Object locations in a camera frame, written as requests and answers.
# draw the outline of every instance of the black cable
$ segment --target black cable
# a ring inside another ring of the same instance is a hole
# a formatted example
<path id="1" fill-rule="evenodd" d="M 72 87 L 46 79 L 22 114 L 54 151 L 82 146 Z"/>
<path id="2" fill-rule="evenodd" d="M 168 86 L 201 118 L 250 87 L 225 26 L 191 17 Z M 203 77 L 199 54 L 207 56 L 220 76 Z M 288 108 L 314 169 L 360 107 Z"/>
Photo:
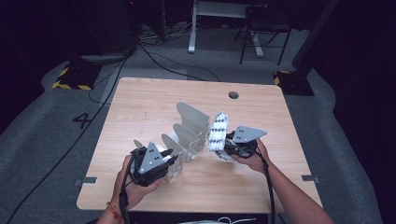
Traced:
<path id="1" fill-rule="evenodd" d="M 117 74 L 117 78 L 118 79 L 119 75 L 120 75 L 120 71 L 122 69 L 122 67 L 124 66 L 126 62 L 123 61 L 120 70 Z M 32 195 L 32 193 L 50 176 L 50 174 L 52 174 L 52 172 L 58 167 L 58 165 L 64 160 L 64 158 L 70 153 L 70 151 L 74 148 L 74 146 L 78 143 L 78 141 L 81 139 L 82 135 L 84 135 L 85 132 L 87 132 L 88 128 L 90 128 L 91 124 L 93 123 L 93 121 L 96 119 L 96 117 L 98 116 L 98 114 L 102 111 L 103 107 L 105 106 L 106 102 L 108 101 L 108 99 L 110 98 L 111 92 L 113 92 L 115 86 L 116 86 L 117 82 L 114 82 L 113 87 L 111 88 L 110 94 L 107 96 L 107 98 L 105 99 L 104 103 L 101 105 L 101 107 L 96 111 L 96 113 L 93 115 L 93 118 L 91 119 L 91 122 L 88 123 L 87 127 L 84 128 L 84 130 L 82 130 L 81 134 L 78 136 L 78 138 L 74 141 L 74 143 L 72 144 L 72 146 L 66 150 L 66 152 L 62 155 L 62 157 L 55 163 L 55 165 L 47 172 L 46 175 L 44 175 L 43 178 L 40 179 L 40 181 L 38 181 L 38 183 L 26 194 L 26 196 L 20 201 L 20 203 L 17 205 L 17 207 L 14 209 L 14 211 L 12 212 L 12 214 L 10 215 L 10 217 L 7 220 L 7 224 L 9 224 L 12 220 L 12 218 L 14 218 L 14 216 L 17 214 L 18 210 L 21 208 L 21 206 L 23 205 L 23 203 Z"/>
<path id="2" fill-rule="evenodd" d="M 262 154 L 260 152 L 258 152 L 256 150 L 255 153 L 262 159 L 262 165 L 264 167 L 264 174 L 265 174 L 266 179 L 267 179 L 268 191 L 270 193 L 271 223 L 275 224 L 276 213 L 275 213 L 274 191 L 273 191 L 273 187 L 272 187 L 271 176 L 270 176 L 270 173 L 268 171 L 268 163 L 267 163 L 267 161 L 265 160 L 265 158 L 262 156 Z"/>
<path id="3" fill-rule="evenodd" d="M 165 35 L 165 37 L 167 37 L 167 39 L 166 39 L 165 41 L 161 41 L 160 38 L 159 38 L 157 35 L 151 34 L 150 32 L 148 32 L 148 36 L 143 37 L 143 38 L 140 38 L 139 43 L 142 44 L 142 45 L 144 45 L 144 46 L 146 46 L 146 47 L 154 47 L 154 46 L 163 45 L 163 44 L 165 44 L 166 42 L 171 41 L 171 40 L 180 39 L 181 37 L 183 37 L 184 35 L 186 35 L 186 33 L 189 31 L 189 30 L 186 29 L 186 28 L 188 28 L 191 24 L 192 24 L 192 22 L 190 22 L 190 23 L 188 23 L 187 25 L 181 27 L 181 28 L 178 29 L 177 31 L 173 31 L 173 30 L 174 30 L 173 27 L 170 28 L 171 31 L 168 32 L 168 33 Z M 184 30 L 184 34 L 183 34 L 183 35 L 179 35 L 179 33 L 180 33 L 181 31 L 183 31 L 183 30 Z M 148 43 L 148 42 L 144 42 L 144 41 L 143 41 L 144 39 L 149 39 L 149 38 L 156 38 L 156 41 L 155 41 L 154 43 Z"/>
<path id="4" fill-rule="evenodd" d="M 199 66 L 193 66 L 193 65 L 189 65 L 189 64 L 183 64 L 183 63 L 177 63 L 177 62 L 173 61 L 173 60 L 170 59 L 170 58 L 166 58 L 166 57 L 162 56 L 162 55 L 159 54 L 159 53 L 149 52 L 149 54 L 158 55 L 158 56 L 160 56 L 160 57 L 162 57 L 162 58 L 164 58 L 164 59 L 166 59 L 166 60 L 169 60 L 169 61 L 171 61 L 172 63 L 178 64 L 178 65 L 182 65 L 182 66 L 186 66 L 186 67 L 192 67 L 192 68 L 199 68 L 199 69 L 206 70 L 207 72 L 209 72 L 210 74 L 212 74 L 213 77 L 215 77 L 215 78 L 218 80 L 218 82 L 221 82 L 220 79 L 219 79 L 212 71 L 210 71 L 210 70 L 207 69 L 207 68 L 203 68 L 203 67 L 199 67 Z"/>
<path id="5" fill-rule="evenodd" d="M 146 51 L 146 49 L 145 49 L 141 44 L 139 44 L 139 46 L 140 46 L 140 48 L 142 48 L 143 51 L 146 52 L 146 54 L 150 57 L 150 59 L 151 59 L 152 61 L 154 61 L 158 66 L 160 66 L 162 69 L 164 69 L 164 70 L 166 70 L 166 71 L 168 71 L 168 72 L 171 72 L 171 73 L 175 73 L 175 74 L 181 75 L 181 76 L 183 76 L 183 77 L 192 77 L 192 78 L 196 78 L 196 79 L 201 80 L 201 81 L 206 81 L 206 80 L 203 79 L 203 78 L 194 77 L 194 76 L 182 74 L 182 73 L 179 73 L 179 72 L 175 72 L 175 71 L 172 71 L 172 70 L 170 70 L 170 69 L 168 69 L 168 68 L 166 68 L 166 67 L 160 65 L 159 63 L 157 63 L 157 61 L 155 61 L 155 59 L 149 54 L 148 51 Z"/>
<path id="6" fill-rule="evenodd" d="M 121 189 L 120 189 L 119 206 L 120 206 L 121 216 L 122 216 L 122 219 L 124 220 L 125 224 L 130 224 L 128 211 L 126 210 L 126 206 L 128 206 L 128 194 L 126 193 L 126 186 L 131 184 L 133 181 L 126 184 L 126 179 L 128 178 L 129 171 L 131 170 L 131 165 L 132 165 L 133 160 L 134 160 L 134 154 L 132 154 L 132 157 L 128 162 L 128 166 L 125 170 L 125 174 L 122 179 L 122 185 L 121 185 Z"/>
<path id="7" fill-rule="evenodd" d="M 102 78 L 102 80 L 100 80 L 99 82 L 95 83 L 95 84 L 93 85 L 93 87 L 96 87 L 97 85 L 99 85 L 100 83 L 102 83 L 103 81 L 105 81 L 106 79 L 108 79 L 109 77 L 111 77 L 111 76 L 114 74 L 114 72 L 116 71 L 116 68 L 117 68 L 119 65 L 120 65 L 120 63 L 117 63 L 116 66 L 114 66 L 113 71 L 112 71 L 109 75 L 107 75 L 107 76 L 105 76 L 104 78 Z M 92 92 L 92 90 L 90 90 L 90 91 L 88 92 L 88 97 L 90 98 L 90 100 L 91 100 L 92 102 L 94 102 L 94 103 L 98 103 L 98 104 L 102 103 L 102 102 L 100 102 L 100 101 L 95 101 L 95 100 L 93 100 L 93 99 L 91 98 L 91 92 Z"/>

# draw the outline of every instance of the metal bracket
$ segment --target metal bracket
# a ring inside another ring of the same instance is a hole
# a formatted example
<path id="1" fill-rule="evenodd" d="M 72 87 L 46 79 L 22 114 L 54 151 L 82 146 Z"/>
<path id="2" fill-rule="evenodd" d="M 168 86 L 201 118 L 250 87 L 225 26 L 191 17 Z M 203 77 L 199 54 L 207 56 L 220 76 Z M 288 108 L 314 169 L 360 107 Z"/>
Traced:
<path id="1" fill-rule="evenodd" d="M 312 175 L 301 175 L 301 178 L 303 179 L 303 181 L 314 181 L 315 184 L 320 184 L 319 178 Z"/>
<path id="2" fill-rule="evenodd" d="M 81 179 L 76 179 L 73 183 L 76 187 L 82 187 L 83 185 L 94 185 L 96 184 L 97 177 L 86 176 Z"/>
<path id="3" fill-rule="evenodd" d="M 145 157 L 143 158 L 142 165 L 140 166 L 139 173 L 142 175 L 161 164 L 163 164 L 163 155 L 161 155 L 155 144 L 150 142 Z"/>
<path id="4" fill-rule="evenodd" d="M 265 130 L 249 128 L 246 126 L 238 126 L 236 127 L 235 135 L 233 136 L 233 141 L 235 143 L 246 143 L 261 136 L 264 136 L 266 134 L 267 131 Z"/>

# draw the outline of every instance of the dark background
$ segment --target dark background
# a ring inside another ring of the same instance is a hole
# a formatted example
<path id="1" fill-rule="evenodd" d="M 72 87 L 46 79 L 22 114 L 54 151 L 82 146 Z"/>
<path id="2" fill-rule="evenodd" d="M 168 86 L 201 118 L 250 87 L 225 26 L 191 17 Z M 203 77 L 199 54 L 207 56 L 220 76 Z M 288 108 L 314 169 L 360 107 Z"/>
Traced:
<path id="1" fill-rule="evenodd" d="M 293 27 L 301 30 L 312 29 L 329 2 L 284 1 Z M 131 24 L 119 13 L 125 9 L 121 1 L 107 9 L 100 7 L 105 1 L 76 2 L 92 28 L 101 27 L 96 31 L 107 45 L 130 47 L 126 27 Z M 190 21 L 191 6 L 192 1 L 166 0 L 167 24 Z M 394 220 L 389 204 L 396 189 L 394 11 L 391 1 L 341 0 L 309 53 L 314 58 L 310 65 L 335 92 L 334 115 L 375 187 L 384 223 Z M 50 69 L 70 60 L 73 53 L 100 55 L 106 50 L 91 35 L 72 1 L 2 1 L 0 17 L 1 133 L 44 91 L 41 78 Z M 104 18 L 109 24 L 101 22 Z"/>

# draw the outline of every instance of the white cable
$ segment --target white cable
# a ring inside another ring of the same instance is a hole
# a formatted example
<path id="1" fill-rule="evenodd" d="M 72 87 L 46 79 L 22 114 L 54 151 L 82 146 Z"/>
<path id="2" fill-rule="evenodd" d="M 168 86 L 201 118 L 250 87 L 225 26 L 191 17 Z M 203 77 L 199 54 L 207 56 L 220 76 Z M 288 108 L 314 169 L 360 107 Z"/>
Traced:
<path id="1" fill-rule="evenodd" d="M 181 223 L 177 223 L 177 224 L 224 224 L 225 222 L 220 222 L 222 219 L 228 219 L 229 224 L 235 224 L 238 222 L 248 222 L 248 221 L 256 220 L 256 218 L 246 218 L 246 219 L 239 219 L 239 220 L 236 220 L 235 222 L 232 222 L 229 217 L 221 217 L 221 218 L 219 218 L 218 221 L 202 220 L 202 221 L 192 221 L 192 222 L 181 222 Z"/>

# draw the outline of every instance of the bracelet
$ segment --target bracelet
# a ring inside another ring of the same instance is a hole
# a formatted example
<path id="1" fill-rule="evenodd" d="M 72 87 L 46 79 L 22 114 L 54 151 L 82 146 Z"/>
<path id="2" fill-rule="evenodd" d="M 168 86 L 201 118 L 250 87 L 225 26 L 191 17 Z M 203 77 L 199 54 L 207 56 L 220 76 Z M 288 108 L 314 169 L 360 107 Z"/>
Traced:
<path id="1" fill-rule="evenodd" d="M 110 212 L 113 214 L 114 219 L 116 219 L 118 222 L 121 224 L 125 224 L 125 221 L 123 218 L 114 210 L 114 208 L 111 206 L 110 202 L 107 202 L 107 208 L 110 209 Z"/>

